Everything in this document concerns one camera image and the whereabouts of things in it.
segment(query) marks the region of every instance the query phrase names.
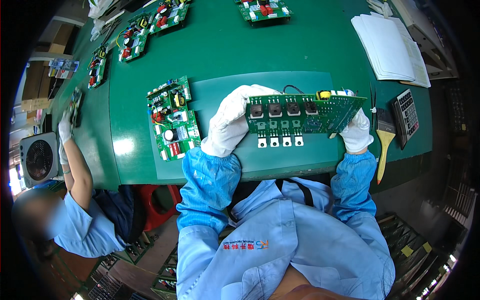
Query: calculator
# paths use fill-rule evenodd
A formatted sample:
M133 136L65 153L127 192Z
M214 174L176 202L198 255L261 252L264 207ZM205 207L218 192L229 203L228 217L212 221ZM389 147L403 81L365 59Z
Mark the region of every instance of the calculator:
M393 108L396 117L397 131L400 133L400 148L403 150L407 141L419 129L419 119L415 103L413 103L410 89L401 93L393 101Z

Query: yellow brush handle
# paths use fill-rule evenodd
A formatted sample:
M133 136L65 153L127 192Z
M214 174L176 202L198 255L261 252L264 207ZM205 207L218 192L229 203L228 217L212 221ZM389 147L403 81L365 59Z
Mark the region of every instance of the yellow brush handle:
M378 172L377 172L377 184L380 184L382 177L385 172L385 163L387 162L387 150L388 146L395 137L395 133L386 132L382 130L376 130L378 137L380 138L380 143L382 144L382 154L380 155L380 161L378 162Z

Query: hand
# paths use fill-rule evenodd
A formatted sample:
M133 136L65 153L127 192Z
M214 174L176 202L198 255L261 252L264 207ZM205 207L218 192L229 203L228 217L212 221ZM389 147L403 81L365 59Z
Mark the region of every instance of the hand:
M60 157L61 165L68 165L67 153L65 152L65 148L63 148L63 143L61 139L60 139L60 146L59 146L59 157Z
M64 144L69 139L72 138L72 124L70 123L70 116L72 112L67 109L63 112L63 116L59 123L59 136L60 136L60 143Z
M279 94L279 91L258 84L236 88L222 100L211 118L208 136L202 140L202 151L211 156L230 155L248 132L247 120L243 117L248 97Z
M373 136L370 132L370 121L363 113L363 109L357 112L352 121L340 133L345 142L345 148L350 154L361 152L368 145L373 143Z

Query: red stool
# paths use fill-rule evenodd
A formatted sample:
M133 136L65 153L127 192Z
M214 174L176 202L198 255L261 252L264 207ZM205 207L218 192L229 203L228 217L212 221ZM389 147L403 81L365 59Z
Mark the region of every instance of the red stool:
M142 200L147 214L147 221L145 223L144 231L150 231L165 223L165 221L167 221L176 213L176 206L181 202L181 196L178 187L176 185L168 185L168 190L170 190L170 194L172 195L173 199L173 207L164 214L160 213L159 209L152 203L152 193L155 189L157 189L157 187L159 187L159 185L134 185L136 196Z

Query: plastic bag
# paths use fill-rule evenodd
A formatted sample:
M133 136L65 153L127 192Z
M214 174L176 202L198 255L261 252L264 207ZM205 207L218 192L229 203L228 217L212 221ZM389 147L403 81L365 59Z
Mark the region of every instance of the plastic bag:
M93 28L92 28L92 37L90 38L90 42L95 41L100 36L100 31L102 30L103 25L105 25L105 21L94 19L93 20Z
M92 19L98 19L104 14L112 2L113 0L88 0L88 4L90 4L88 16Z

